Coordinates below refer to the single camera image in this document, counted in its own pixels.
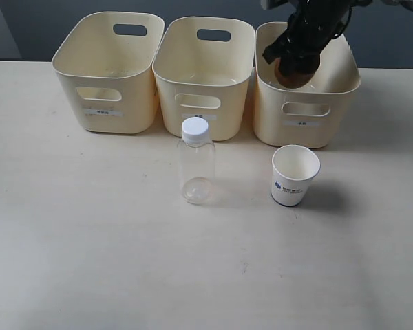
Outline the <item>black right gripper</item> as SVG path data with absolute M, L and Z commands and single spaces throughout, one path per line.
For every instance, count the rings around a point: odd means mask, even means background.
M 351 2 L 296 1 L 286 31 L 263 51 L 268 63 L 282 60 L 282 75 L 314 74 L 322 49 L 341 36 L 351 18 Z

